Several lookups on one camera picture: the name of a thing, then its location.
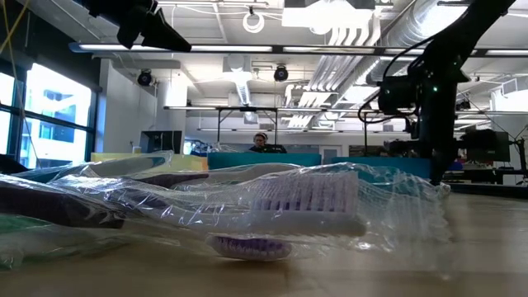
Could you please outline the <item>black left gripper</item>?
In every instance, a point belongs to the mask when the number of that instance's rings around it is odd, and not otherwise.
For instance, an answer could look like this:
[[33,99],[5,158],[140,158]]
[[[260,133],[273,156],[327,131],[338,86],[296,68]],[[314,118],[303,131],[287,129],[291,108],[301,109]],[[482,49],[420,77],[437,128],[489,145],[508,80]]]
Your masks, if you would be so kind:
[[[84,7],[93,17],[121,17],[133,8],[150,12],[142,30],[142,46],[176,52],[191,51],[191,44],[167,23],[162,9],[152,13],[157,7],[156,0],[84,0]],[[142,22],[141,15],[126,15],[120,20],[117,40],[126,49],[132,48]]]

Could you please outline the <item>black monitor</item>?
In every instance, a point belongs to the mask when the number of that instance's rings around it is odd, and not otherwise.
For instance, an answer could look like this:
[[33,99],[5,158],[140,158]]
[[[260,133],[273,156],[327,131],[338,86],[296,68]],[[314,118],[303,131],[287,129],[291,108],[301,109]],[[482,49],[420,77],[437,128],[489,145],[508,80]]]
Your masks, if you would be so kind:
[[460,137],[461,148],[470,161],[510,162],[510,140],[507,132],[471,130]]
[[140,135],[139,146],[142,153],[157,151],[172,151],[179,154],[181,151],[182,132],[179,130],[143,131]]

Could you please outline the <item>black background desk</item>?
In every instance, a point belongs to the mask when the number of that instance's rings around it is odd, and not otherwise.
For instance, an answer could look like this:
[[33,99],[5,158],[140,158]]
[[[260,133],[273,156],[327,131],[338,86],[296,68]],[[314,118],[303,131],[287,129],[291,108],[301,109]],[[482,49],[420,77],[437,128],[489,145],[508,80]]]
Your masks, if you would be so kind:
[[444,182],[471,181],[472,183],[503,184],[503,178],[507,175],[528,177],[528,170],[513,169],[512,167],[500,167],[494,169],[472,169],[462,171],[446,172],[443,176]]

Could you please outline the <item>large teal-blue plastic bin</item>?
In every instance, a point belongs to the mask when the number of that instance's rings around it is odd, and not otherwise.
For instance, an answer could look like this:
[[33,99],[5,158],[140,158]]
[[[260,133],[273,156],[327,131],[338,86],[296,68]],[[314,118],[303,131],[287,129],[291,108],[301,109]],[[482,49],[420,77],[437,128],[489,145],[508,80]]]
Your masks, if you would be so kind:
[[423,179],[430,178],[431,164],[423,158],[391,158],[391,157],[335,157],[332,163],[359,163],[372,167],[395,167],[400,171],[413,174]]

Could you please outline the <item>thin hanging light strip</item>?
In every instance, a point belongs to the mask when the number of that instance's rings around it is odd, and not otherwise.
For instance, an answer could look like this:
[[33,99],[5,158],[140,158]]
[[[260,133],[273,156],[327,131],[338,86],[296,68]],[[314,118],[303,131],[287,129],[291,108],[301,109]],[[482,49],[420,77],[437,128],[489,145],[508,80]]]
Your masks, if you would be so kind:
[[[289,112],[289,113],[371,113],[383,114],[379,110],[369,109],[328,109],[328,108],[290,108],[290,107],[259,107],[259,106],[165,106],[164,110],[169,111],[240,111],[240,112],[257,112],[257,111],[271,111],[271,112]],[[524,116],[528,115],[528,111],[485,111],[485,110],[468,110],[468,111],[453,111],[458,116]]]

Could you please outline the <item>white blue wrapped toothbrush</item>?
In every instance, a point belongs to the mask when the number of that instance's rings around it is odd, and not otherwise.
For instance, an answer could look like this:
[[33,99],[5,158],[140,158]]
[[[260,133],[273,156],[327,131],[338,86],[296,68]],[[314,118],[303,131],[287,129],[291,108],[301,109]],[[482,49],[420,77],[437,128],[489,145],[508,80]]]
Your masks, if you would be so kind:
[[68,164],[59,167],[33,169],[26,172],[13,173],[12,177],[48,183],[67,175],[82,175],[89,177],[116,177],[147,171],[172,161],[173,151],[135,154],[133,157],[97,161],[89,163]]

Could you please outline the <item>yellow plastic bin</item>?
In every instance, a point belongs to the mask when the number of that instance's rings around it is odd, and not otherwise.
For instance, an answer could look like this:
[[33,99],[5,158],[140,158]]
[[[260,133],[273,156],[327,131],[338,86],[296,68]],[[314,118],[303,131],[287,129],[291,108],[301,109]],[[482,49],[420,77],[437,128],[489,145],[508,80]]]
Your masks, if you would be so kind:
[[[92,162],[105,162],[113,160],[121,160],[128,158],[137,157],[158,157],[162,156],[161,152],[156,153],[92,153]],[[153,169],[149,169],[148,172],[176,172],[176,171],[207,171],[207,161],[205,158],[192,156],[192,155],[181,155],[174,154],[171,162],[164,165],[160,165]]]

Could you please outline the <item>white ceiling pipe bundle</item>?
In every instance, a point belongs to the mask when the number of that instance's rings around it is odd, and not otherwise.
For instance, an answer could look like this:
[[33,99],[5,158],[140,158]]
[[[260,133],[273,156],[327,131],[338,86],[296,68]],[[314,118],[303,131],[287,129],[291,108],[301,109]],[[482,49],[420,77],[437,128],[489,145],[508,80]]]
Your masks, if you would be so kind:
[[[380,19],[375,16],[366,25],[360,28],[336,28],[332,29],[329,45],[366,45],[372,46],[381,35]],[[352,69],[362,59],[361,56],[333,56],[324,55],[313,73],[307,91],[332,92],[344,82]]]

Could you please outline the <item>white toothbrush purple bristles wrapped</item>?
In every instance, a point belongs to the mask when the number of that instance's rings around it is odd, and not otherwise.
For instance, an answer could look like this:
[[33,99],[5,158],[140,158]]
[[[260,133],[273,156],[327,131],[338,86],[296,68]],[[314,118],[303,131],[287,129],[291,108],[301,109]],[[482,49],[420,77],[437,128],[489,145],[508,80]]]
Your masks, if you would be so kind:
[[128,216],[209,236],[410,253],[450,240],[445,196],[395,167],[334,163],[175,189],[131,177],[68,175],[55,184]]

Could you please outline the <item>person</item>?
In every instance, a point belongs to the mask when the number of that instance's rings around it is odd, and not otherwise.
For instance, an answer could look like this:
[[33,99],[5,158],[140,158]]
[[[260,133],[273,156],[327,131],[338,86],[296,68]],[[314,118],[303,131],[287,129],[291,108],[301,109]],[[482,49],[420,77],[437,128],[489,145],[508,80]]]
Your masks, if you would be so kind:
[[267,143],[268,137],[265,133],[259,132],[253,137],[253,146],[249,149],[254,153],[287,153],[286,149],[279,144]]

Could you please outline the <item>white ceiling light panel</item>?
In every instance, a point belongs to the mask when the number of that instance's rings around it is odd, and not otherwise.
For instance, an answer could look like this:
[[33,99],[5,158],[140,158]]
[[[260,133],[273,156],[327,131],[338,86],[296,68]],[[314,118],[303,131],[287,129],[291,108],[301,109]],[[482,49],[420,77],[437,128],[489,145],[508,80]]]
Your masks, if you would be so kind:
[[373,15],[373,10],[355,9],[350,6],[285,8],[282,13],[281,25],[315,29],[357,28],[367,23]]

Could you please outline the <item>dark purple wrapped toothbrush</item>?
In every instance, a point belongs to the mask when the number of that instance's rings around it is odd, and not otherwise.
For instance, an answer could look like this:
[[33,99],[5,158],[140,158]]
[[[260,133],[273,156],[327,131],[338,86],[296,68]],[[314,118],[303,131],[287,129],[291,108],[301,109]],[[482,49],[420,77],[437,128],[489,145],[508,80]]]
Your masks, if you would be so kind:
[[0,213],[23,215],[74,227],[120,229],[122,215],[52,186],[0,174]]

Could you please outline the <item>green wrapped toothbrush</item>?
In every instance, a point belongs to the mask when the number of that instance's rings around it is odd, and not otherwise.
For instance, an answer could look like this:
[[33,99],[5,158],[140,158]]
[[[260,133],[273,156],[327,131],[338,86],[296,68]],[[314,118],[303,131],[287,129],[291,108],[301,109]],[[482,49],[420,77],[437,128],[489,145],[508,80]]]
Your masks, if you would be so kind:
[[0,214],[0,271],[76,256],[98,254],[134,242],[121,220],[95,218],[71,226]]

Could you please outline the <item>white vent duct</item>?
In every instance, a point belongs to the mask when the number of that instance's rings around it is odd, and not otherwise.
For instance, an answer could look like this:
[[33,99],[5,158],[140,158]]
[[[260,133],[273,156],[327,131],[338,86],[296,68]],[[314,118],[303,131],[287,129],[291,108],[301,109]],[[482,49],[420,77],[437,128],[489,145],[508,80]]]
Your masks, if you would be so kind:
[[250,58],[242,54],[228,54],[223,59],[223,75],[235,84],[240,104],[249,106],[251,99],[248,82],[253,78]]

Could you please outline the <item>large glass window wall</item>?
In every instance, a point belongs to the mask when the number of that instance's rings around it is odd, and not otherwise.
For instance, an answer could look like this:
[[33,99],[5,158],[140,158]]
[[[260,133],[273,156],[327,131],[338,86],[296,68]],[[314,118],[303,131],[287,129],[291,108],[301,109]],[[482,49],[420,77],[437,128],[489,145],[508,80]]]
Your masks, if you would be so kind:
[[84,162],[95,101],[91,89],[45,66],[0,67],[0,154],[29,169]]

